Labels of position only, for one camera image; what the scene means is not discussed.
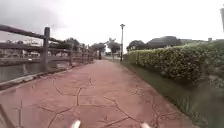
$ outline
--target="green shrub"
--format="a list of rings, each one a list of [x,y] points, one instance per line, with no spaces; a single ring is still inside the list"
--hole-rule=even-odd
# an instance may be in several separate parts
[[[161,75],[178,82],[193,82],[213,62],[224,59],[224,42],[193,44],[153,50],[137,50],[128,53],[128,61],[154,69]]]

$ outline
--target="sky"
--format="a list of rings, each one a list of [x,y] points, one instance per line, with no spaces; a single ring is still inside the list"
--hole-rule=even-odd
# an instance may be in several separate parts
[[[90,45],[110,37],[120,43],[120,24],[125,24],[124,47],[132,40],[148,42],[162,36],[221,39],[223,4],[222,0],[0,0],[0,24],[40,34],[48,26],[52,37],[73,37]],[[20,39],[30,38],[0,33],[0,40]]]

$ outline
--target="street lamp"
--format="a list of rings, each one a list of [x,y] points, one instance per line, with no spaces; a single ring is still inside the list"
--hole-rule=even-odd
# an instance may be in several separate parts
[[[120,58],[120,62],[122,63],[122,59],[123,59],[123,29],[124,29],[124,24],[121,24],[121,29],[122,29],[122,36],[121,36],[121,58]]]
[[[223,30],[224,30],[224,8],[221,8],[221,16],[222,16],[222,25],[223,25]]]

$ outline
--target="railing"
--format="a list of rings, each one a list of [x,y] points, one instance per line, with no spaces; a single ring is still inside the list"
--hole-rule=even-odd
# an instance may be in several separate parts
[[[64,41],[57,40],[50,37],[50,28],[46,27],[44,29],[44,35],[36,34],[33,32],[0,25],[0,31],[34,37],[38,39],[43,39],[43,46],[28,46],[25,44],[14,44],[14,43],[0,43],[0,49],[14,49],[14,50],[33,50],[40,53],[39,58],[27,59],[27,58],[0,58],[0,66],[11,66],[20,65],[26,63],[41,63],[42,71],[47,72],[49,70],[49,62],[51,61],[67,61],[72,66],[73,61],[78,61],[79,63],[89,63],[93,61],[93,52],[90,49],[84,48],[83,46],[75,46],[78,48],[77,51],[74,50],[72,42],[70,42],[69,49],[55,49],[49,48],[49,41],[57,42],[59,44],[65,43]],[[67,57],[49,56],[49,53],[65,53]]]

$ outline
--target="walkway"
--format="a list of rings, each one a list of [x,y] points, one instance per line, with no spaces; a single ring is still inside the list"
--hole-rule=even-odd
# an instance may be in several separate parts
[[[193,128],[151,86],[106,60],[0,92],[0,103],[18,128],[69,128],[76,119],[81,128]]]

